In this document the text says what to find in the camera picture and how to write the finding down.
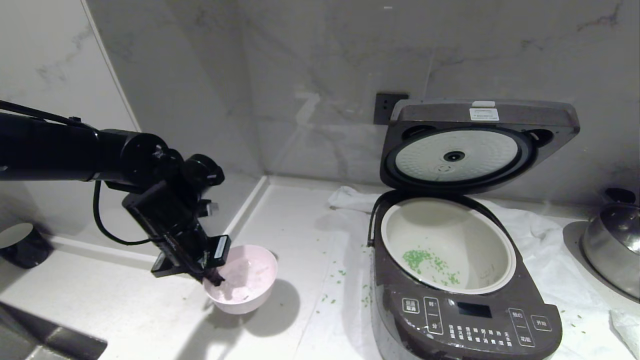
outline white countertop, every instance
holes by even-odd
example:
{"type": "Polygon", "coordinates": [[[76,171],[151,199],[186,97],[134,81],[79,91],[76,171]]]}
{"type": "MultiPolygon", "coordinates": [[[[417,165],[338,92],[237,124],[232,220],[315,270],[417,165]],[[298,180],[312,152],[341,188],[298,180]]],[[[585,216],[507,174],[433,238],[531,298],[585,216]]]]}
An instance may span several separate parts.
{"type": "MultiPolygon", "coordinates": [[[[347,260],[335,246],[342,241],[340,229],[326,220],[332,212],[326,201],[336,188],[272,184],[266,190],[234,239],[234,245],[261,245],[278,257],[272,295],[252,314],[232,316],[215,310],[194,280],[155,279],[148,270],[63,251],[53,252],[28,271],[0,262],[0,300],[108,341],[101,360],[308,359],[315,345],[320,350],[327,340],[313,344],[312,334],[305,335],[315,316],[343,312],[343,324],[335,324],[333,335],[344,337],[343,327],[369,313],[363,306],[354,315],[353,307],[343,306],[362,301],[349,299],[347,281],[338,280],[327,290],[326,280],[333,273],[338,276],[336,266],[347,260]],[[331,301],[322,301],[328,292],[331,301]]],[[[562,226],[575,221],[547,218],[562,226]]],[[[367,249],[362,252],[368,256],[367,249]]],[[[640,315],[639,304],[612,292],[579,264],[578,268],[612,307],[640,315]]],[[[362,284],[351,281],[348,286],[362,284]]],[[[352,342],[340,349],[341,359],[379,359],[375,350],[363,353],[354,341],[358,340],[339,341],[352,342]]],[[[321,351],[317,354],[324,358],[321,351]]]]}

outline power outlet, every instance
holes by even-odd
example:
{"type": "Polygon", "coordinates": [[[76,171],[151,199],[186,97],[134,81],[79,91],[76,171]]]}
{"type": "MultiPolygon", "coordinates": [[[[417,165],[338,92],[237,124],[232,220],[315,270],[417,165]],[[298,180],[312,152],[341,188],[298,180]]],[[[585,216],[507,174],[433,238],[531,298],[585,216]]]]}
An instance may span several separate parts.
{"type": "Polygon", "coordinates": [[[409,99],[409,94],[377,93],[376,107],[373,111],[373,123],[376,125],[389,125],[396,103],[405,99],[409,99]]]}

